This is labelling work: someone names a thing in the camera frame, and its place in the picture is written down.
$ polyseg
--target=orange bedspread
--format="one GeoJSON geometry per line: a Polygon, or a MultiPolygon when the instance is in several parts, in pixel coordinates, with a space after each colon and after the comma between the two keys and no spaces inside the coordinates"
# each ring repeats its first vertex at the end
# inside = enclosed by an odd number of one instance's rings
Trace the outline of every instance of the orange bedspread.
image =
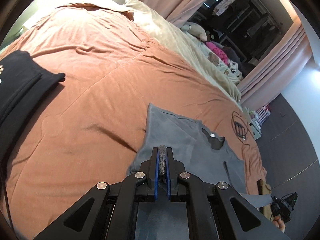
{"type": "Polygon", "coordinates": [[[28,123],[7,165],[13,224],[28,239],[97,182],[124,179],[142,145],[150,102],[201,119],[224,136],[245,160],[249,194],[258,194],[256,181],[265,179],[252,135],[243,143],[233,132],[238,106],[131,17],[93,6],[57,8],[1,55],[28,51],[43,68],[66,74],[28,123]]]}

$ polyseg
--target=pink plush toy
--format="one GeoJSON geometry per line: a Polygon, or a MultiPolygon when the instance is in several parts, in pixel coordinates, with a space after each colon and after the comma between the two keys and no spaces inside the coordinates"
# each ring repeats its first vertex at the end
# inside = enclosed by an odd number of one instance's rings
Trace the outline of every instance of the pink plush toy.
{"type": "Polygon", "coordinates": [[[212,42],[206,42],[205,43],[207,47],[212,50],[227,66],[228,66],[228,56],[224,53],[222,49],[219,49],[216,45],[214,45],[212,42]]]}

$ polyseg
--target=silver screw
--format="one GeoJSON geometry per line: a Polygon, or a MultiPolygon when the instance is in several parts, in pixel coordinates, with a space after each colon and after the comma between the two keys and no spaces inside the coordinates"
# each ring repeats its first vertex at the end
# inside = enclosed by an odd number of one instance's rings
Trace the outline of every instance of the silver screw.
{"type": "Polygon", "coordinates": [[[142,179],[143,177],[144,177],[144,172],[142,172],[142,171],[138,171],[136,174],[135,174],[135,176],[136,176],[136,178],[138,178],[138,179],[142,179]]]}
{"type": "Polygon", "coordinates": [[[105,189],[107,187],[107,184],[105,182],[99,182],[97,184],[98,189],[105,189]]]}
{"type": "Polygon", "coordinates": [[[227,189],[228,188],[228,184],[225,182],[219,182],[218,183],[218,187],[221,189],[227,189]]]}
{"type": "Polygon", "coordinates": [[[190,174],[187,172],[182,172],[182,173],[180,173],[180,177],[183,179],[188,179],[188,178],[190,178],[190,174]]]}

